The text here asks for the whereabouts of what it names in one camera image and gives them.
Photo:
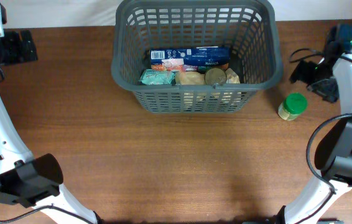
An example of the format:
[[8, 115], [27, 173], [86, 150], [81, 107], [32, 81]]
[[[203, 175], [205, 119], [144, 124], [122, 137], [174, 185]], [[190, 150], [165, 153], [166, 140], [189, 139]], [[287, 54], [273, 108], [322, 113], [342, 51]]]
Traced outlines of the green lid jar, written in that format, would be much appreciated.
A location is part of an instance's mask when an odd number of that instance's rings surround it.
[[278, 115], [286, 121], [295, 120], [308, 106], [306, 97], [300, 93], [291, 93], [280, 104]]

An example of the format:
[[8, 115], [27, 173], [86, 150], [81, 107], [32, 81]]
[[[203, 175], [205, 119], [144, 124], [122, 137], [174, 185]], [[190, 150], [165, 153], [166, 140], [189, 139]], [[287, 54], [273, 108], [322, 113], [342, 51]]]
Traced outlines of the grey plastic basket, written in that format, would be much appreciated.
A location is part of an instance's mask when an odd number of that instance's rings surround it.
[[[266, 0], [123, 1], [116, 10], [114, 81], [152, 113], [232, 113], [283, 74], [275, 12]], [[143, 85], [151, 50], [227, 47], [239, 83]]]

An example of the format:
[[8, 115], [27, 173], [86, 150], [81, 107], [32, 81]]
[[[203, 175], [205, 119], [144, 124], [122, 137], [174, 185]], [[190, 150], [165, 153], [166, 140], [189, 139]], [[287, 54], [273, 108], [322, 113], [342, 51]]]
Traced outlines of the silver tin can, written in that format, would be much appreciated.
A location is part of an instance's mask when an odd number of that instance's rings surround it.
[[205, 73], [205, 83], [207, 85], [223, 85], [227, 81], [225, 71], [220, 68], [211, 68]]

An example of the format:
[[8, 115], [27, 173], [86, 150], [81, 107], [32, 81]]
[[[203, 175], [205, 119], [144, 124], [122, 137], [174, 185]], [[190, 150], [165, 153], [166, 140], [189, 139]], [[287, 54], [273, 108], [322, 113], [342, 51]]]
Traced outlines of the blue carton box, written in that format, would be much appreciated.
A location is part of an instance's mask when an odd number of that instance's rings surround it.
[[211, 68], [227, 70], [231, 59], [227, 47], [157, 49], [150, 53], [151, 69], [161, 71], [206, 72]]

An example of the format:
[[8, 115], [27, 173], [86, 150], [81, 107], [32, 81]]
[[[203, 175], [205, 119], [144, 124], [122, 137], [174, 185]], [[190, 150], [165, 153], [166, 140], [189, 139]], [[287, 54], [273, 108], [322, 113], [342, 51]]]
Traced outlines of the tan food pouch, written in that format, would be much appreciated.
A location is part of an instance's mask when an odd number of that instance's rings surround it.
[[[225, 71], [227, 84], [240, 84], [238, 75], [231, 69]], [[176, 72], [175, 83], [178, 85], [206, 85], [205, 75], [199, 72]], [[191, 106], [194, 93], [185, 92], [183, 94], [186, 105]]]

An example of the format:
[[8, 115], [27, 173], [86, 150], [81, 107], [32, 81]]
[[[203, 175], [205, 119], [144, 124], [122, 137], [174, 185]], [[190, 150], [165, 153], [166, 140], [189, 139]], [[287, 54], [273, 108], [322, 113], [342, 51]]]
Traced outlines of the teal snack packet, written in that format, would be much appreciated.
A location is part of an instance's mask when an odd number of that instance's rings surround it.
[[168, 85], [174, 78], [174, 72], [147, 69], [141, 75], [140, 82], [144, 85]]

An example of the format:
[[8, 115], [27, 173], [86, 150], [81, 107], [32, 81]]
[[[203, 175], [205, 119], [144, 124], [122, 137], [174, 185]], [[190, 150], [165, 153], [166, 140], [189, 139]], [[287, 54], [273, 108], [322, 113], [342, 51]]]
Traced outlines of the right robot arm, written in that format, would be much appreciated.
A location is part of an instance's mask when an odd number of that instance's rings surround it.
[[307, 90], [330, 103], [340, 103], [341, 113], [322, 124], [310, 136], [305, 151], [313, 176], [300, 195], [284, 205], [273, 223], [321, 223], [322, 215], [352, 189], [352, 26], [338, 24], [330, 29], [324, 49], [311, 51], [297, 63], [289, 80], [303, 82]]

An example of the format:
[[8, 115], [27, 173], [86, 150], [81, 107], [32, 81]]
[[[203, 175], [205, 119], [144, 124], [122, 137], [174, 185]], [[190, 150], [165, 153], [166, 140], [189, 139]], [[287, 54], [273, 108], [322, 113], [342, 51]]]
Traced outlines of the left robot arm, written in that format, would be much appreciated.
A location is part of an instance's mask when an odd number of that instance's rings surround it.
[[[0, 66], [38, 59], [29, 30], [7, 31], [0, 37]], [[102, 223], [66, 188], [52, 154], [34, 157], [18, 135], [0, 97], [0, 203], [43, 212], [56, 223]]]

